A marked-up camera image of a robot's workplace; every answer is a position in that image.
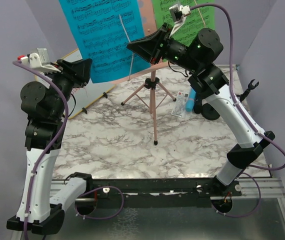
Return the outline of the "pink music stand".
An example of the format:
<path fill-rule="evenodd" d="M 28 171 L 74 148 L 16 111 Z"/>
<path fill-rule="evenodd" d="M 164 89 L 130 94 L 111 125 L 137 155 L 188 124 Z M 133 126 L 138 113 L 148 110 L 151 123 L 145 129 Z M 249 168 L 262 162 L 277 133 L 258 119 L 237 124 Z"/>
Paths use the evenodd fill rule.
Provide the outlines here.
<path fill-rule="evenodd" d="M 151 0 L 138 0 L 138 6 L 141 16 L 141 22 L 143 26 L 144 34 L 150 35 L 151 33 L 155 32 L 157 30 L 156 26 L 156 19 L 155 19 L 155 13 L 153 8 L 153 3 Z M 162 60 L 158 64 L 151 65 L 149 68 L 142 70 L 140 72 L 134 73 L 128 77 L 123 77 L 114 81 L 111 81 L 110 83 L 113 85 L 117 85 L 120 83 L 123 83 L 125 81 L 129 81 L 131 79 L 140 77 L 142 75 L 150 74 L 149 77 L 146 79 L 150 79 L 151 82 L 155 82 L 157 80 L 156 78 L 156 71 L 163 69 L 167 67 L 168 64 L 166 62 L 163 62 Z M 147 107 L 150 113 L 150 116 L 153 120 L 153 143 L 156 146 L 158 144 L 158 136 L 157 136 L 157 107 L 163 102 L 163 100 L 169 96 L 173 101 L 176 100 L 176 98 L 164 87 L 164 85 L 159 82 L 158 84 L 152 84 L 153 86 L 149 89 L 149 104 L 144 102 L 140 96 L 138 96 L 138 92 L 141 91 L 145 87 L 145 82 L 139 86 L 129 97 L 127 97 L 124 101 L 121 102 L 121 104 L 124 106 L 131 98 L 134 96 L 137 96 Z M 157 105 L 156 102 L 156 89 L 157 86 L 159 86 L 161 89 L 163 89 L 166 93 L 165 97 L 160 101 L 160 103 Z"/>

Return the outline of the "green sheet music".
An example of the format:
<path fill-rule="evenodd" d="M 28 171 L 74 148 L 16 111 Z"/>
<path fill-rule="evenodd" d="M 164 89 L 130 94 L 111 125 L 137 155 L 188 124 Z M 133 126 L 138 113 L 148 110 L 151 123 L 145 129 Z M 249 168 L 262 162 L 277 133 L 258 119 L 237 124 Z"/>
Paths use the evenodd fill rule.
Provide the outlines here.
<path fill-rule="evenodd" d="M 164 23 L 175 25 L 175 19 L 170 13 L 170 7 L 181 4 L 190 8 L 196 5 L 214 3 L 213 0 L 153 0 L 153 12 L 157 28 L 160 28 Z M 182 26 L 172 35 L 172 37 L 189 46 L 198 32 L 203 28 L 214 30 L 215 27 L 215 9 L 212 6 L 200 7 L 191 10 L 187 16 L 181 15 L 178 18 L 178 23 Z"/>

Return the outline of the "blue sheet music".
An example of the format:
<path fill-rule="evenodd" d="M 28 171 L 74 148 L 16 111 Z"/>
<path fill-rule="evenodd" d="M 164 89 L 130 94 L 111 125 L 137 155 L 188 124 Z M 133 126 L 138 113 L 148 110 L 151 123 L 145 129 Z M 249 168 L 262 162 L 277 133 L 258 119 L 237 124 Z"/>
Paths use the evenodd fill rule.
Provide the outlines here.
<path fill-rule="evenodd" d="M 136 0 L 61 0 L 73 38 L 83 59 L 92 59 L 94 84 L 128 78 L 151 65 L 127 49 L 144 37 Z"/>

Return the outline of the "blue toy microphone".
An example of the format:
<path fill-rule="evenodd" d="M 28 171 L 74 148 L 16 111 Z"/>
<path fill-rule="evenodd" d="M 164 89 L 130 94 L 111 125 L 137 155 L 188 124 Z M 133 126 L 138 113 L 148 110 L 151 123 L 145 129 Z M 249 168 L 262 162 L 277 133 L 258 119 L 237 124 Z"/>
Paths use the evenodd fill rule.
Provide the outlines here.
<path fill-rule="evenodd" d="M 196 95 L 196 91 L 191 88 L 185 105 L 186 112 L 191 112 L 194 109 Z"/>

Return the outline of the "black mic stand front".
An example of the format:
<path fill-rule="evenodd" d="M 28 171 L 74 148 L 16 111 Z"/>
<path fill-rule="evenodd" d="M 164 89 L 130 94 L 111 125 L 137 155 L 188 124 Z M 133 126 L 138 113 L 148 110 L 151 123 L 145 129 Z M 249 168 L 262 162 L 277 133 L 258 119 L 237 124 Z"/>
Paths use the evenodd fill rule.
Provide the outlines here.
<path fill-rule="evenodd" d="M 242 94 L 237 94 L 237 98 L 240 102 L 243 102 L 246 97 L 250 94 L 252 90 L 254 90 L 258 85 L 259 81 L 257 83 L 254 83 L 255 79 L 252 79 L 249 84 L 247 85 L 247 89 Z"/>

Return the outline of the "black microphone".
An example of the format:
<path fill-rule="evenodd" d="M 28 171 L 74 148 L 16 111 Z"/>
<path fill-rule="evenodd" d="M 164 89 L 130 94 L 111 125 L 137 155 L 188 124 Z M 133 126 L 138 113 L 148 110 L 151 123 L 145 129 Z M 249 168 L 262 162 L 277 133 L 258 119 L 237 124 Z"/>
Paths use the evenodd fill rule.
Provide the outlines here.
<path fill-rule="evenodd" d="M 201 98 L 197 98 L 194 102 L 193 111 L 195 114 L 201 114 L 203 110 L 203 103 Z"/>

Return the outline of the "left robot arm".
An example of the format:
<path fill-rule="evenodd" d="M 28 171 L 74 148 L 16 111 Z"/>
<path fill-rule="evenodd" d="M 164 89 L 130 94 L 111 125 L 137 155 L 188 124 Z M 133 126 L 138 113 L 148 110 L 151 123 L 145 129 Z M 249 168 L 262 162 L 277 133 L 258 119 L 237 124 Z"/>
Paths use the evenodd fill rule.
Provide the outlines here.
<path fill-rule="evenodd" d="M 68 100 L 73 89 L 88 84 L 92 60 L 59 59 L 55 63 L 32 66 L 31 58 L 23 56 L 14 65 L 39 76 L 43 82 L 31 81 L 20 92 L 21 110 L 28 120 L 27 169 L 20 206 L 7 220 L 6 227 L 46 237 L 60 231 L 66 211 L 77 197 L 88 197 L 93 191 L 92 176 L 75 172 L 58 193 L 50 195 L 54 165 L 68 120 Z"/>

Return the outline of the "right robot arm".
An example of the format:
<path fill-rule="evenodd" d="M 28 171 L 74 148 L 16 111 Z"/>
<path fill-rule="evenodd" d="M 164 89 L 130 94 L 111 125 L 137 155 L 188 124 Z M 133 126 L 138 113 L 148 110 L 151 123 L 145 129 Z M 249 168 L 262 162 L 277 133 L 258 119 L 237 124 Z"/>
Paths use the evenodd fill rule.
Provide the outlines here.
<path fill-rule="evenodd" d="M 213 29 L 201 29 L 189 46 L 170 37 L 170 31 L 171 26 L 164 23 L 156 32 L 129 43 L 127 49 L 151 64 L 163 59 L 189 71 L 190 86 L 231 129 L 237 143 L 227 153 L 227 161 L 212 183 L 213 192 L 223 196 L 230 190 L 230 183 L 275 139 L 275 134 L 260 127 L 242 103 L 236 102 L 229 79 L 214 65 L 224 47 Z"/>

